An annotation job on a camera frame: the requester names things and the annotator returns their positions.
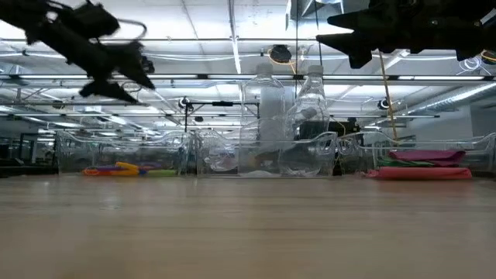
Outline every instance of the ceiling light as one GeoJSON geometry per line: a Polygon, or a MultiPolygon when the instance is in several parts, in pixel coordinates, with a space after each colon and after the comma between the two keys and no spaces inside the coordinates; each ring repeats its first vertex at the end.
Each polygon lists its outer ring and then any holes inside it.
{"type": "Polygon", "coordinates": [[[116,133],[111,133],[111,132],[100,132],[103,136],[117,136],[116,133]]]}
{"type": "Polygon", "coordinates": [[[41,120],[41,119],[34,118],[34,117],[25,117],[25,119],[31,120],[33,122],[43,122],[43,123],[46,122],[45,120],[41,120]]]}
{"type": "MultiPolygon", "coordinates": [[[[127,77],[116,74],[112,76],[115,79],[126,79],[127,77]]],[[[150,79],[196,79],[198,76],[196,74],[148,74],[150,79]]]]}
{"type": "Polygon", "coordinates": [[[382,80],[380,75],[325,75],[324,80],[382,80]]]}
{"type": "Polygon", "coordinates": [[[0,112],[11,112],[12,108],[7,108],[6,106],[0,105],[0,112]]]}
{"type": "Polygon", "coordinates": [[[38,129],[38,133],[44,133],[44,134],[54,134],[55,131],[50,131],[50,130],[47,130],[47,129],[38,129]]]}
{"type": "Polygon", "coordinates": [[[401,81],[481,81],[482,76],[400,76],[401,81]]]}
{"type": "Polygon", "coordinates": [[[209,79],[250,80],[255,78],[254,74],[209,74],[209,79]]]}
{"type": "Polygon", "coordinates": [[[14,113],[14,116],[22,116],[22,117],[44,117],[44,116],[60,116],[60,113],[14,113]]]}
{"type": "Polygon", "coordinates": [[[79,80],[87,80],[88,76],[85,74],[23,74],[19,76],[20,78],[24,79],[68,79],[68,80],[74,80],[74,79],[79,79],[79,80]]]}
{"type": "Polygon", "coordinates": [[[293,79],[293,76],[289,74],[275,74],[272,77],[278,80],[293,79]]]}
{"type": "Polygon", "coordinates": [[[127,124],[127,121],[126,120],[124,120],[124,119],[122,119],[120,117],[117,117],[117,116],[110,116],[108,119],[110,121],[115,122],[115,123],[120,124],[120,125],[127,124]]]}
{"type": "Polygon", "coordinates": [[[112,116],[109,113],[69,113],[66,114],[66,116],[71,116],[71,117],[104,117],[104,116],[112,116]]]}
{"type": "Polygon", "coordinates": [[[0,57],[16,57],[16,56],[22,56],[22,53],[3,53],[3,54],[0,54],[0,57]]]}
{"type": "Polygon", "coordinates": [[[83,127],[83,125],[81,125],[81,124],[69,123],[69,122],[53,122],[53,124],[55,124],[57,126],[67,127],[67,128],[80,128],[80,127],[83,127]]]}

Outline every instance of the wall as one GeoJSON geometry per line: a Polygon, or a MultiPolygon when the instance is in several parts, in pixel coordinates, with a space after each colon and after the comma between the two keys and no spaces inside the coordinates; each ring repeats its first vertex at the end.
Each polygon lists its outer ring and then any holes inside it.
{"type": "Polygon", "coordinates": [[[9,121],[0,119],[0,136],[18,139],[21,133],[38,133],[38,125],[22,120],[9,121]]]}
{"type": "Polygon", "coordinates": [[[438,119],[414,119],[407,124],[410,135],[417,141],[456,140],[474,137],[470,106],[465,105],[455,112],[439,112],[438,119]]]}
{"type": "Polygon", "coordinates": [[[471,118],[474,136],[496,133],[496,111],[472,108],[471,118]]]}

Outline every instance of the plastic bottle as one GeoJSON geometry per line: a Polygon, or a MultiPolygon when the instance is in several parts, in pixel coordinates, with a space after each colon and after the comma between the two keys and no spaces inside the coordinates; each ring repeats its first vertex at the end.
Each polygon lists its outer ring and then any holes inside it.
{"type": "MultiPolygon", "coordinates": [[[[247,102],[260,102],[260,119],[275,119],[275,121],[262,121],[260,124],[259,139],[263,141],[275,141],[283,138],[282,116],[285,114],[284,86],[272,77],[273,67],[271,64],[259,64],[257,76],[248,81],[243,87],[243,104],[247,102]]],[[[257,108],[248,106],[257,113],[257,108]]],[[[242,109],[241,125],[247,125],[255,120],[244,107],[242,109]]]]}
{"type": "Polygon", "coordinates": [[[308,68],[308,78],[284,121],[286,140],[310,140],[327,132],[330,115],[326,108],[323,72],[320,65],[308,68]]]}
{"type": "Polygon", "coordinates": [[[323,166],[319,151],[322,141],[312,141],[329,128],[330,115],[326,108],[322,76],[322,66],[310,66],[308,78],[294,106],[288,110],[284,136],[294,142],[286,143],[281,148],[278,163],[282,174],[312,177],[323,166]]]}

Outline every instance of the green object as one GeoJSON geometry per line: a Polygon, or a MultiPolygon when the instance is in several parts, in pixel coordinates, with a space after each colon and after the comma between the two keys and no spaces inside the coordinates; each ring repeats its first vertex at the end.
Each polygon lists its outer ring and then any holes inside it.
{"type": "Polygon", "coordinates": [[[145,175],[153,177],[171,177],[176,176],[176,170],[149,170],[145,175]]]}
{"type": "Polygon", "coordinates": [[[386,157],[378,162],[379,167],[434,167],[435,164],[425,161],[405,161],[386,157]]]}

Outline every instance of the fluorescent light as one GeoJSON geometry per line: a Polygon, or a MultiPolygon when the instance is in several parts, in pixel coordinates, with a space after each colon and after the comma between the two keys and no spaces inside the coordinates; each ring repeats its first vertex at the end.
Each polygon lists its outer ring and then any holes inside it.
{"type": "Polygon", "coordinates": [[[117,136],[116,133],[110,133],[110,132],[100,132],[103,136],[117,136]]]}
{"type": "Polygon", "coordinates": [[[46,57],[46,58],[57,58],[57,59],[67,59],[60,54],[44,54],[44,53],[27,53],[28,56],[34,57],[46,57]]]}
{"type": "Polygon", "coordinates": [[[4,54],[0,54],[0,57],[17,57],[17,56],[22,56],[22,53],[4,53],[4,54]]]}
{"type": "Polygon", "coordinates": [[[250,80],[255,78],[255,74],[209,74],[209,79],[232,79],[232,80],[250,80]]]}
{"type": "Polygon", "coordinates": [[[38,133],[49,133],[49,134],[54,134],[55,131],[49,131],[49,130],[46,130],[46,129],[38,129],[38,133]]]}
{"type": "Polygon", "coordinates": [[[11,112],[11,111],[13,111],[12,108],[7,108],[4,105],[0,105],[0,112],[11,112]]]}
{"type": "Polygon", "coordinates": [[[34,118],[34,117],[25,117],[25,119],[28,119],[28,120],[31,120],[34,122],[46,122],[45,120],[41,120],[41,119],[34,118]]]}
{"type": "MultiPolygon", "coordinates": [[[[122,74],[112,76],[114,79],[129,79],[122,74]]],[[[196,79],[196,74],[148,74],[149,79],[196,79]]]]}
{"type": "Polygon", "coordinates": [[[46,79],[87,80],[88,79],[88,76],[84,74],[22,74],[19,77],[25,79],[42,79],[42,80],[46,80],[46,79]]]}
{"type": "Polygon", "coordinates": [[[122,119],[120,117],[117,117],[117,116],[110,116],[108,119],[110,121],[115,122],[115,123],[120,124],[120,125],[127,124],[127,121],[126,120],[124,120],[124,119],[122,119]]]}
{"type": "Polygon", "coordinates": [[[112,116],[110,113],[69,113],[66,116],[71,117],[97,117],[97,116],[112,116]]]}
{"type": "Polygon", "coordinates": [[[325,75],[324,80],[381,80],[380,75],[325,75]]]}
{"type": "Polygon", "coordinates": [[[150,113],[162,114],[162,112],[158,108],[152,106],[146,107],[145,109],[131,109],[129,110],[129,112],[136,114],[150,114],[150,113]]]}
{"type": "Polygon", "coordinates": [[[31,117],[44,117],[44,116],[60,116],[60,113],[14,113],[15,116],[31,116],[31,117]]]}
{"type": "Polygon", "coordinates": [[[293,76],[289,75],[289,74],[274,74],[272,77],[275,79],[278,79],[278,80],[291,80],[291,79],[293,79],[293,76]]]}
{"type": "Polygon", "coordinates": [[[119,113],[119,116],[122,117],[154,117],[154,116],[164,116],[163,113],[119,113]]]}
{"type": "Polygon", "coordinates": [[[81,124],[69,123],[69,122],[53,122],[53,124],[55,124],[57,126],[67,127],[67,128],[80,128],[80,127],[83,127],[83,125],[81,125],[81,124]]]}
{"type": "Polygon", "coordinates": [[[401,81],[481,81],[482,76],[400,76],[401,81]]]}

